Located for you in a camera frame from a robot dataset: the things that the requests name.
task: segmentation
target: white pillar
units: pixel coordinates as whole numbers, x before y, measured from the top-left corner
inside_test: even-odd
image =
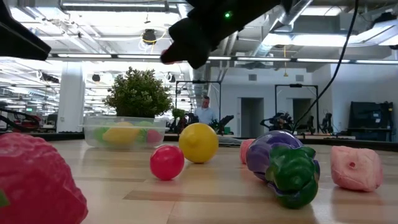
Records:
[[[64,62],[61,76],[57,132],[82,130],[86,75],[81,62]]]

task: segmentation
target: yellow ball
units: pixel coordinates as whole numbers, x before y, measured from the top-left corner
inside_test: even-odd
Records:
[[[186,159],[204,163],[216,154],[218,136],[207,124],[195,123],[182,131],[178,144]]]
[[[126,128],[109,128],[109,130],[107,130],[102,136],[104,141],[119,146],[128,145],[134,142],[139,133],[139,129],[128,128],[133,126],[129,122],[119,122],[115,125],[125,126]]]

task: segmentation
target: plastic container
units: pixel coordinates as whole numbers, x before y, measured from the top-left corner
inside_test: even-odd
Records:
[[[116,116],[87,116],[85,140],[93,147],[131,149],[163,143],[166,120]]]

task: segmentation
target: table surface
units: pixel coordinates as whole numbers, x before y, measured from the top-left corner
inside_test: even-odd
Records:
[[[175,180],[162,182],[150,172],[151,149],[97,149],[80,140],[52,144],[88,200],[83,224],[398,223],[394,152],[377,152],[384,183],[361,193],[333,183],[330,146],[312,146],[321,166],[318,195],[310,205],[288,210],[240,163],[238,148],[221,147],[206,164],[186,161]]]

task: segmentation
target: man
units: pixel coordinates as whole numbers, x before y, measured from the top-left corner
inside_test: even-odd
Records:
[[[209,108],[210,98],[208,96],[204,96],[201,107],[195,110],[195,115],[198,116],[199,122],[203,124],[210,124],[213,120],[216,120],[216,115],[214,111]]]

